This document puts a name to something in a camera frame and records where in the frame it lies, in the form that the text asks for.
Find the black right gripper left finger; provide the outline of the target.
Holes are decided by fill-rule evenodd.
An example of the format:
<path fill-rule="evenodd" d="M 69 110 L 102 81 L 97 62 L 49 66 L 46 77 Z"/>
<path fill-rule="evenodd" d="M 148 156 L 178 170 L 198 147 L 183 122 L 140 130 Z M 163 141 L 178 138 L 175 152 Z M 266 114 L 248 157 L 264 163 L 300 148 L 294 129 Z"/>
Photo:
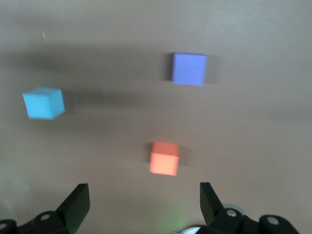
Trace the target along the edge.
<path fill-rule="evenodd" d="M 82 183 L 56 210 L 45 211 L 21 226 L 13 219 L 0 220 L 0 234 L 76 234 L 89 209 L 89 187 Z"/>

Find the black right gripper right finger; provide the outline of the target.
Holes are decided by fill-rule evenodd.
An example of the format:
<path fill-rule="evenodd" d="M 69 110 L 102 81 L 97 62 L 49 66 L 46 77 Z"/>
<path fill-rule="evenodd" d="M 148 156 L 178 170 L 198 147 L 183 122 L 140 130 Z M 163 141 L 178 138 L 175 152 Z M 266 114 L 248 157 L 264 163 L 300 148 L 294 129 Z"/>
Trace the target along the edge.
<path fill-rule="evenodd" d="M 206 225 L 195 234 L 299 234 L 285 218 L 267 214 L 258 221 L 225 208 L 209 182 L 200 183 L 200 208 Z"/>

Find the blue foam block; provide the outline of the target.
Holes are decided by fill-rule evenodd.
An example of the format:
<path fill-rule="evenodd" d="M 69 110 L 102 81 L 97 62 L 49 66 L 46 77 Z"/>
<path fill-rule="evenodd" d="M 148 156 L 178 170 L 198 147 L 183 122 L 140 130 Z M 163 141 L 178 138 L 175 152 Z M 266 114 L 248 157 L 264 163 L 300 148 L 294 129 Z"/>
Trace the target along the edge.
<path fill-rule="evenodd" d="M 38 87 L 22 93 L 30 119 L 54 120 L 65 113 L 60 88 Z"/>

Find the orange foam block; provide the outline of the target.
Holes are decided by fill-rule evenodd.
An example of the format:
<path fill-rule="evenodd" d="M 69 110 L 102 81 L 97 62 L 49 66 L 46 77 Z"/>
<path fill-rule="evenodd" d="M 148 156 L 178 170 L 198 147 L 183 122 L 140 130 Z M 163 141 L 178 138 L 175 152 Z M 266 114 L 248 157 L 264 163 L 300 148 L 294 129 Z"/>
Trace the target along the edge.
<path fill-rule="evenodd" d="M 179 148 L 175 143 L 154 141 L 151 148 L 149 171 L 153 174 L 176 176 Z"/>

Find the purple foam block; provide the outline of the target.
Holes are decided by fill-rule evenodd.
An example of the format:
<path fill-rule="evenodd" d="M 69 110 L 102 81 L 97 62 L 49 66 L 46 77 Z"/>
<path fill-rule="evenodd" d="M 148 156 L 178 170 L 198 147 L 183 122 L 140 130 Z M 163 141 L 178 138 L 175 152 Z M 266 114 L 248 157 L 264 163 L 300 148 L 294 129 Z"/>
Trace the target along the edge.
<path fill-rule="evenodd" d="M 178 85 L 203 86 L 208 57 L 204 54 L 174 53 L 172 82 Z"/>

